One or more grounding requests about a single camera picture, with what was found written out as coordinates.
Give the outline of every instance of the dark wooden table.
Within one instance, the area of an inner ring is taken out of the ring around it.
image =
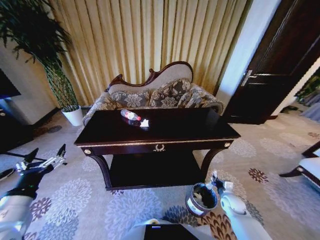
[[[119,110],[96,111],[74,142],[99,164],[107,190],[203,182],[213,157],[240,137],[211,108],[134,112],[148,128],[128,124]],[[192,151],[201,149],[210,151],[199,168]],[[113,155],[110,168],[103,155]]]

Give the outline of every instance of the carpet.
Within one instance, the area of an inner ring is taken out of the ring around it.
[[[274,240],[319,239],[319,192],[305,177],[286,179],[278,174],[296,167],[301,153],[320,140],[320,125],[292,111],[262,125],[232,127],[241,138],[214,157],[209,173],[216,169],[221,179],[234,182],[235,194]],[[38,157],[49,158],[66,143],[68,164],[43,178],[31,206],[26,240],[119,240],[133,225],[151,218],[209,225],[216,239],[236,239],[220,204],[203,218],[187,211],[185,197],[191,186],[105,191],[99,166],[73,145],[81,130],[59,112],[33,141],[11,151],[27,154],[39,148]],[[199,165],[206,152],[193,152]],[[112,156],[105,157],[110,164]],[[17,161],[0,155],[0,171]],[[14,173],[1,181],[0,193],[12,189],[18,178]]]

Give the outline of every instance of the curtain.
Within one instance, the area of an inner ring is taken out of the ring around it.
[[[70,33],[64,70],[90,105],[118,74],[143,83],[149,69],[190,63],[194,83],[213,93],[247,0],[50,0]]]

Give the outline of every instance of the table drawer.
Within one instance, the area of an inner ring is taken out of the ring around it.
[[[154,142],[147,144],[126,143],[123,145],[101,145],[82,147],[87,155],[110,155],[110,154],[142,154],[165,151],[201,150],[201,149],[227,149],[233,140],[202,140],[202,141],[176,141]]]

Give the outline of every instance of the water bottle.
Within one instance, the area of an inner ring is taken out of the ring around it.
[[[135,114],[132,111],[129,111],[127,109],[122,109],[121,110],[121,115],[124,116],[125,118],[129,119],[129,120],[133,120],[133,121],[140,121],[141,117],[139,117],[137,114]]]

